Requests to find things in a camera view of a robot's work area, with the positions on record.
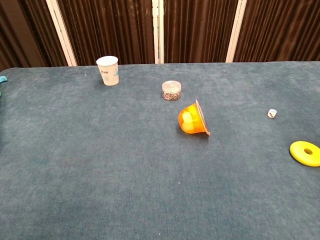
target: teal object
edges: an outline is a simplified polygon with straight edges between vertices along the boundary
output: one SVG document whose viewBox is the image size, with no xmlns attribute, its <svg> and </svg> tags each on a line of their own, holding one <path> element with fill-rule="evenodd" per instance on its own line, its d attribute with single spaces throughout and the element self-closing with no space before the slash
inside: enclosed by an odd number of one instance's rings
<svg viewBox="0 0 320 240">
<path fill-rule="evenodd" d="M 7 82 L 7 81 L 8 81 L 8 79 L 6 76 L 0 76 L 0 83 Z"/>
</svg>

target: cup rim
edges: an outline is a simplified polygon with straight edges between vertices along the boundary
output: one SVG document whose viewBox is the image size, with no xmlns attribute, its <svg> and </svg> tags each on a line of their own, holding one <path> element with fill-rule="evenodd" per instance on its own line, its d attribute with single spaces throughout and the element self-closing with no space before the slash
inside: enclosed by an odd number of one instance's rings
<svg viewBox="0 0 320 240">
<path fill-rule="evenodd" d="M 118 62 L 118 58 L 116 56 L 103 56 L 97 59 L 95 62 L 99 66 L 106 67 L 116 64 Z"/>
<path fill-rule="evenodd" d="M 197 108 L 198 112 L 200 113 L 200 119 L 201 119 L 202 124 L 204 126 L 204 130 L 205 130 L 206 134 L 208 134 L 210 136 L 210 132 L 208 131 L 207 124 L 205 121 L 204 113 L 202 112 L 202 109 L 201 109 L 200 104 L 197 99 L 195 100 L 195 103 L 196 103 L 196 108 Z"/>
</svg>

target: curtain fold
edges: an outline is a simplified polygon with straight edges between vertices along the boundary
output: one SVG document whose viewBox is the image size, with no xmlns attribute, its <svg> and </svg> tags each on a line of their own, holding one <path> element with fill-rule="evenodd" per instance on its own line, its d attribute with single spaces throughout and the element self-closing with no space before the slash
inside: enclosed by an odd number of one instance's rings
<svg viewBox="0 0 320 240">
<path fill-rule="evenodd" d="M 238 0 L 165 0 L 164 61 L 225 62 Z"/>
<path fill-rule="evenodd" d="M 78 65 L 155 62 L 152 0 L 58 0 Z"/>
<path fill-rule="evenodd" d="M 320 61 L 320 0 L 248 0 L 233 61 Z"/>
<path fill-rule="evenodd" d="M 0 29 L 0 71 L 67 66 L 46 0 L 1 0 Z"/>
</svg>

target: ring hole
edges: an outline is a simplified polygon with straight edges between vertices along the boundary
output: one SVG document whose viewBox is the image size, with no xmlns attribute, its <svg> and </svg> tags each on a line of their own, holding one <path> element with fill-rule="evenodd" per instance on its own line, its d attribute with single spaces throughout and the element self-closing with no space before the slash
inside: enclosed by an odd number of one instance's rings
<svg viewBox="0 0 320 240">
<path fill-rule="evenodd" d="M 310 149 L 308 149 L 308 148 L 305 148 L 305 149 L 304 149 L 304 152 L 305 152 L 306 154 L 310 154 L 310 155 L 312 154 L 312 151 L 311 151 Z"/>
</svg>

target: container lid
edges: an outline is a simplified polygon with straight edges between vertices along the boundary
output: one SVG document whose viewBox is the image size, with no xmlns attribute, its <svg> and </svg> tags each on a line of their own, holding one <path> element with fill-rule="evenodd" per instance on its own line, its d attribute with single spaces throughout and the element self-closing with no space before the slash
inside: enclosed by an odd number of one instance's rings
<svg viewBox="0 0 320 240">
<path fill-rule="evenodd" d="M 162 83 L 162 91 L 165 93 L 181 92 L 181 83 L 173 80 L 165 81 Z"/>
</svg>

